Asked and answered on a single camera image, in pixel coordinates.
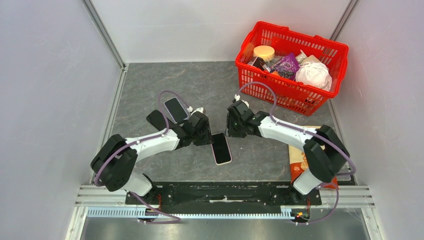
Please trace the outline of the black phone case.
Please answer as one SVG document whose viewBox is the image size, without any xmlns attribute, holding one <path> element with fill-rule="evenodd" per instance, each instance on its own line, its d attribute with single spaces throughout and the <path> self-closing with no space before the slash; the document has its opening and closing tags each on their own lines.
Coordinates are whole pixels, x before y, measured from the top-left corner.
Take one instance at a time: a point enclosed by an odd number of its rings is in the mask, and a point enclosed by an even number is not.
<svg viewBox="0 0 424 240">
<path fill-rule="evenodd" d="M 166 129 L 166 121 L 162 113 L 155 109 L 147 117 L 146 120 L 158 131 Z"/>
</svg>

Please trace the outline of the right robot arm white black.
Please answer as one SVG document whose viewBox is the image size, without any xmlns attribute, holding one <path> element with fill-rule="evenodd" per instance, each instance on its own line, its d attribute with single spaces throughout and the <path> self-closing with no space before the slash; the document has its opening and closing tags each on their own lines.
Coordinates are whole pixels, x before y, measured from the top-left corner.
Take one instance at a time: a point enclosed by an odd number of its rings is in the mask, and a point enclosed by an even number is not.
<svg viewBox="0 0 424 240">
<path fill-rule="evenodd" d="M 350 159 L 347 148 L 327 125 L 305 127 L 277 119 L 268 112 L 254 113 L 242 100 L 234 100 L 227 111 L 229 137 L 272 139 L 304 153 L 308 169 L 294 179 L 288 191 L 289 200 L 296 205 L 305 202 L 322 183 L 330 183 Z"/>
</svg>

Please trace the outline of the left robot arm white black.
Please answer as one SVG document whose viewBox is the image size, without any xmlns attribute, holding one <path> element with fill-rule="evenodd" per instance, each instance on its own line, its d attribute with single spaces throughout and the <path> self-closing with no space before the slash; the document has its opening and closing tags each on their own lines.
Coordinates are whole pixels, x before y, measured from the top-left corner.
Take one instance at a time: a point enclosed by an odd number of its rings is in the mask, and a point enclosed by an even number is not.
<svg viewBox="0 0 424 240">
<path fill-rule="evenodd" d="M 157 191 L 153 181 L 145 174 L 134 172 L 136 163 L 191 144 L 210 145 L 212 134 L 209 118 L 202 107 L 192 111 L 181 124 L 165 118 L 159 110 L 152 111 L 146 119 L 158 132 L 133 138 L 112 135 L 94 157 L 90 167 L 95 173 L 95 186 L 106 187 L 110 192 L 133 192 L 144 204 L 152 204 L 157 198 Z"/>
</svg>

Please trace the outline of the red plastic shopping basket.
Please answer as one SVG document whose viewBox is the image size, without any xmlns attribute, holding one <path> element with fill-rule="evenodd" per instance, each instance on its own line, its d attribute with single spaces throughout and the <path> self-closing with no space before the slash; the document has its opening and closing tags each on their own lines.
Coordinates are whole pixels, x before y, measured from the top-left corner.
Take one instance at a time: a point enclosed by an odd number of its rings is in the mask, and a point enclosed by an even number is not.
<svg viewBox="0 0 424 240">
<path fill-rule="evenodd" d="M 310 116 L 336 97 L 348 67 L 346 44 L 259 21 L 235 59 L 242 92 Z"/>
</svg>

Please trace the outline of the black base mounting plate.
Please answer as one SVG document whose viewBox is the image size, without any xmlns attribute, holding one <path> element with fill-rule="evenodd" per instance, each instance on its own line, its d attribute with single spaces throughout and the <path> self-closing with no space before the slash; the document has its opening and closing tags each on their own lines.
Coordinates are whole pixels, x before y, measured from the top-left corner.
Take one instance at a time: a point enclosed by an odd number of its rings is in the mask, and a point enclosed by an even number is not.
<svg viewBox="0 0 424 240">
<path fill-rule="evenodd" d="M 143 199 L 168 214 L 277 214 L 322 204 L 318 190 L 300 196 L 288 181 L 157 181 Z"/>
</svg>

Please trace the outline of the purple snack packet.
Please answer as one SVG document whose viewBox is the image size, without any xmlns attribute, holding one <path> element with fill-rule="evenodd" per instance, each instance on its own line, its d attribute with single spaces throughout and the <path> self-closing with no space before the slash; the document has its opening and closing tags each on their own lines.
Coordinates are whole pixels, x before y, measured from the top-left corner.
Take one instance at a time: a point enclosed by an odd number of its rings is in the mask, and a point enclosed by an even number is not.
<svg viewBox="0 0 424 240">
<path fill-rule="evenodd" d="M 274 65 L 271 66 L 271 70 L 277 72 L 280 77 L 289 80 L 294 80 L 296 73 L 300 69 L 300 64 L 296 59 L 293 52 L 279 59 Z"/>
</svg>

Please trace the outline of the cassava chips bag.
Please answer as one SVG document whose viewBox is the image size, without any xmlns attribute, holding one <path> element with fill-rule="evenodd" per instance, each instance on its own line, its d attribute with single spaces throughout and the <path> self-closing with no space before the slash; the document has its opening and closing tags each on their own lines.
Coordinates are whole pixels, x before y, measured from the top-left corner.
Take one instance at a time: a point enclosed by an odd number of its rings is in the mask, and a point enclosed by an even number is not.
<svg viewBox="0 0 424 240">
<path fill-rule="evenodd" d="M 299 137 L 300 144 L 288 147 L 294 187 L 304 195 L 319 185 L 338 188 L 336 175 L 345 164 L 343 156 L 315 136 L 300 133 Z"/>
</svg>

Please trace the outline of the yellow lid jar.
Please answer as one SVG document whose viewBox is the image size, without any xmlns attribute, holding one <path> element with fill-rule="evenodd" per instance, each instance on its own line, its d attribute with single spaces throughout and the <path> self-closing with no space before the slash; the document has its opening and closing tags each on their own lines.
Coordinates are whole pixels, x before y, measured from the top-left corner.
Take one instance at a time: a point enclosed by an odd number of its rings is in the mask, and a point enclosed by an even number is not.
<svg viewBox="0 0 424 240">
<path fill-rule="evenodd" d="M 253 56 L 260 57 L 265 62 L 270 62 L 275 57 L 275 49 L 269 45 L 259 45 L 253 49 Z"/>
</svg>

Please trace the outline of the white plastic bag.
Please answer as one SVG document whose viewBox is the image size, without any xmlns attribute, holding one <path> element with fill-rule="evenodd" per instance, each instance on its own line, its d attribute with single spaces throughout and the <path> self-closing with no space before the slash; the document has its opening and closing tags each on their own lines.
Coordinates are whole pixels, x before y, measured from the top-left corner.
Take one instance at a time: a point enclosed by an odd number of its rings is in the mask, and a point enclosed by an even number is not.
<svg viewBox="0 0 424 240">
<path fill-rule="evenodd" d="M 333 79 L 325 64 L 308 61 L 299 65 L 299 70 L 295 74 L 295 81 L 329 92 Z"/>
</svg>

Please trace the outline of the aluminium frame rail front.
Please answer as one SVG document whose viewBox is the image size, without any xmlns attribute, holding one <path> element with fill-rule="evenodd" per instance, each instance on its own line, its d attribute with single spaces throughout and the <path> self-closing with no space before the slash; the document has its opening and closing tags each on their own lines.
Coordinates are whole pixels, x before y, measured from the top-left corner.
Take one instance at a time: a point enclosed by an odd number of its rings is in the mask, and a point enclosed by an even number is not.
<svg viewBox="0 0 424 240">
<path fill-rule="evenodd" d="M 371 192 L 366 186 L 340 186 L 338 191 L 322 188 L 312 195 L 309 203 L 287 205 L 276 203 L 277 195 L 271 202 L 263 200 L 231 200 L 223 196 L 218 200 L 189 201 L 176 205 L 166 205 L 163 200 L 159 207 L 163 212 L 181 219 L 290 219 L 306 209 L 325 212 L 337 209 L 372 209 L 375 207 Z M 80 187 L 76 207 L 84 208 L 88 217 L 156 219 L 160 215 L 142 203 L 127 204 L 130 196 L 119 190 L 108 192 L 104 187 L 90 185 Z"/>
</svg>

